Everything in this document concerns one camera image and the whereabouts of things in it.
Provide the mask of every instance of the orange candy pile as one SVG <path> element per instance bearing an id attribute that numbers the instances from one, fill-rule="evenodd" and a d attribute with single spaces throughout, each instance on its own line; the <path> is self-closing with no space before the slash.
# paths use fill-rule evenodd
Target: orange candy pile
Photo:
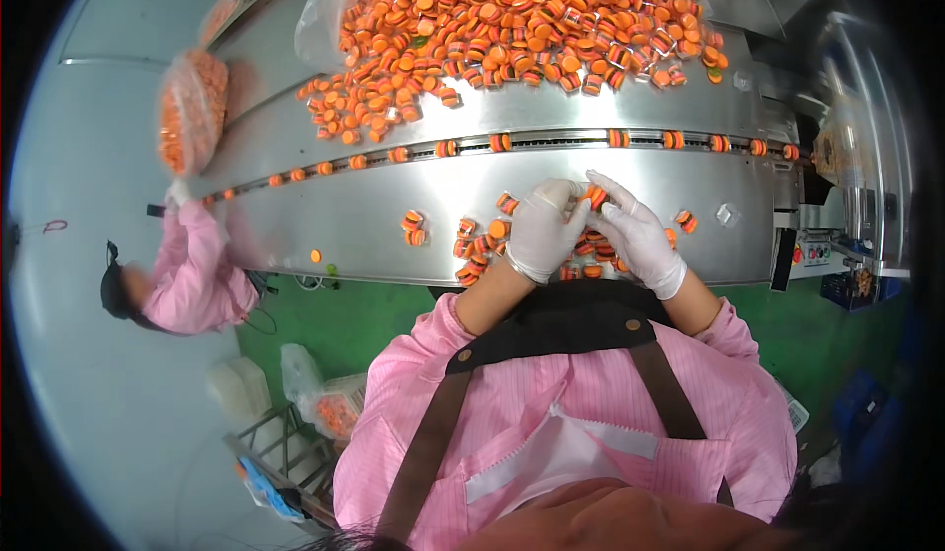
<path id="1" fill-rule="evenodd" d="M 202 49 L 177 57 L 160 91 L 158 155 L 175 174 L 198 173 L 223 131 L 227 66 Z"/>
<path id="2" fill-rule="evenodd" d="M 358 415 L 350 408 L 344 395 L 323 395 L 313 405 L 320 420 L 319 431 L 333 439 L 347 439 L 357 423 Z"/>
<path id="3" fill-rule="evenodd" d="M 619 89 L 627 73 L 682 85 L 669 60 L 701 57 L 713 74 L 727 66 L 722 36 L 701 15 L 698 0 L 360 0 L 342 18 L 348 71 L 314 79 L 296 98 L 318 138 L 364 126 L 377 142 L 420 118 L 424 92 L 461 105 L 444 76 L 487 89 L 547 80 L 591 96 L 604 83 Z"/>

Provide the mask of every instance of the green floor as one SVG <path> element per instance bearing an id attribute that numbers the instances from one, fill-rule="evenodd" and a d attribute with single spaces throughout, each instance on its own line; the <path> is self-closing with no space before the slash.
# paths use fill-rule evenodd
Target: green floor
<path id="1" fill-rule="evenodd" d="M 279 289 L 265 309 L 276 320 L 275 336 L 245 325 L 236 330 L 240 350 L 266 373 L 273 403 L 284 401 L 279 346 L 305 346 L 325 378 L 367 370 L 374 356 L 434 304 L 422 286 L 341 282 L 339 290 L 304 291 L 291 276 L 272 278 Z M 812 419 L 800 434 L 813 449 L 829 435 L 833 397 L 851 372 L 866 368 L 888 382 L 907 297 L 900 295 L 858 313 L 819 296 L 820 279 L 792 282 L 785 293 L 767 285 L 715 289 L 738 308 L 761 345 L 762 365 L 804 404 Z M 259 313 L 252 321 L 270 322 Z"/>

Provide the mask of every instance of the black apron strap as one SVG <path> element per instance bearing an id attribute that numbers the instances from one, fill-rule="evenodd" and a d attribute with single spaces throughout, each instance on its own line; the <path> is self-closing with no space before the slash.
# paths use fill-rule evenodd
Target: black apron strap
<path id="1" fill-rule="evenodd" d="M 394 478 L 378 533 L 407 541 L 446 455 L 472 371 L 483 365 L 510 358 L 627 348 L 667 436 L 705 439 L 691 403 L 656 342 L 648 321 L 653 318 L 669 321 L 655 295 L 626 282 L 571 281 L 534 291 L 508 319 L 450 359 Z M 716 501 L 732 505 L 724 477 Z"/>

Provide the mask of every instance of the white latex glove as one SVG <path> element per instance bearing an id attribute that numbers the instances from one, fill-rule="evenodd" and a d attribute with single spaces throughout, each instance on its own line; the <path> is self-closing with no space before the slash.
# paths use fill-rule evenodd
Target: white latex glove
<path id="1" fill-rule="evenodd" d="M 590 200 L 576 204 L 567 222 L 564 220 L 568 202 L 583 193 L 577 182 L 548 179 L 515 208 L 505 259 L 536 285 L 548 283 L 584 231 Z"/>
<path id="2" fill-rule="evenodd" d="M 660 218 L 607 176 L 589 169 L 587 177 L 591 184 L 603 188 L 613 202 L 604 203 L 601 214 L 592 213 L 588 225 L 607 236 L 630 272 L 658 299 L 672 298 L 682 285 L 687 267 L 669 247 Z"/>
<path id="3" fill-rule="evenodd" d="M 183 178 L 175 178 L 171 183 L 170 188 L 167 189 L 167 195 L 164 197 L 170 199 L 172 202 L 176 203 L 178 207 L 183 206 L 183 203 L 187 201 L 193 201 L 194 197 L 190 195 L 190 188 L 187 187 L 187 182 Z"/>
<path id="4" fill-rule="evenodd" d="M 164 193 L 164 209 L 170 214 L 177 214 L 181 210 L 181 205 L 171 196 L 171 189 Z"/>

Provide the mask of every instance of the pink uniform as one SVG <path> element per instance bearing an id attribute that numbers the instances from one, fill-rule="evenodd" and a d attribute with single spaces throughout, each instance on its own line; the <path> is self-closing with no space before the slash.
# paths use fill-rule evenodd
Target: pink uniform
<path id="1" fill-rule="evenodd" d="M 164 216 L 164 237 L 154 262 L 156 288 L 142 313 L 178 334 L 219 331 L 242 323 L 259 293 L 227 261 L 217 222 L 198 201 Z"/>
<path id="2" fill-rule="evenodd" d="M 396 337 L 372 363 L 364 414 L 335 472 L 342 527 L 376 525 L 447 362 L 473 339 L 456 320 L 455 299 L 441 297 L 431 313 L 419 316 L 410 336 Z M 759 364 L 748 325 L 722 302 L 709 329 L 695 337 L 653 323 L 708 439 L 666 438 L 627 350 L 517 358 L 479 368 L 408 544 L 418 551 L 447 550 L 495 520 L 514 497 L 507 490 L 514 484 L 502 487 L 500 481 L 495 490 L 482 490 L 482 483 L 526 448 L 547 417 L 562 413 L 590 421 L 582 426 L 590 427 L 589 437 L 626 483 L 713 502 L 724 474 L 735 507 L 770 521 L 794 480 L 797 440 L 785 396 Z M 610 448 L 596 427 L 649 433 L 651 454 Z"/>

